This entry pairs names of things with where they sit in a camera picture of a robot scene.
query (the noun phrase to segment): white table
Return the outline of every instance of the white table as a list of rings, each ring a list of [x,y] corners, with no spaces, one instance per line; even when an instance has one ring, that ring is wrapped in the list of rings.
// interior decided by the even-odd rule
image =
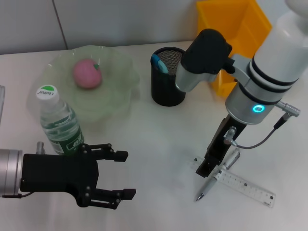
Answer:
[[[98,187],[136,188],[132,201],[117,210],[79,208],[66,193],[35,193],[24,199],[0,199],[3,231],[289,231],[307,230],[308,214],[308,79],[302,78],[284,101],[302,110],[265,144],[242,151],[231,171],[277,194],[274,208],[217,183],[200,202],[195,197],[205,179],[191,162],[204,156],[221,120],[224,101],[206,83],[199,84],[176,107],[157,105],[150,95],[150,56],[164,46],[186,49],[190,42],[117,47],[129,54],[140,73],[140,93],[130,110],[101,122],[82,126],[88,144],[111,143],[127,150],[125,163],[100,161]],[[44,67],[65,51],[0,56],[0,84],[6,99],[0,128],[0,147],[34,153],[37,141],[51,145],[26,106],[31,86]],[[257,126],[248,126],[237,140],[252,145],[263,139],[280,118],[275,108]]]

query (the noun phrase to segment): blue pen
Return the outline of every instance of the blue pen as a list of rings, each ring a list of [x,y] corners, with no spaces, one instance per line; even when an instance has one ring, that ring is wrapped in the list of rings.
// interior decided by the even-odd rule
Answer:
[[[169,74],[168,68],[166,67],[164,62],[159,59],[158,55],[153,54],[151,59],[152,59],[152,63],[157,67],[157,69],[160,72],[162,72],[164,74]]]

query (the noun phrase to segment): plastic bottle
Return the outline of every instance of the plastic bottle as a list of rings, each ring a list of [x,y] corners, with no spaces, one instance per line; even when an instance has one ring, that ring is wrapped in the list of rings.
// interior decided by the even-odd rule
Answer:
[[[40,123],[57,154],[72,155],[84,138],[74,110],[60,99],[58,90],[44,85],[37,90]]]

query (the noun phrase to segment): mesh pen cup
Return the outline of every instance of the mesh pen cup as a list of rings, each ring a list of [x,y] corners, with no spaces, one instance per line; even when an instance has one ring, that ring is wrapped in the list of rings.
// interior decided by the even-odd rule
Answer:
[[[185,99],[185,92],[175,86],[175,75],[184,51],[176,47],[164,47],[157,50],[159,59],[166,65],[168,74],[159,70],[151,59],[151,94],[153,100],[162,106],[172,107]]]

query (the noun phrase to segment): bottle cap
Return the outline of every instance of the bottle cap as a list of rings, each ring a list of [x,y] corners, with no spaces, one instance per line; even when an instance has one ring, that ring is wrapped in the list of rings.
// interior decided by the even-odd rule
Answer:
[[[41,106],[44,108],[55,106],[60,99],[58,90],[53,85],[41,86],[37,90],[36,96],[39,99]]]

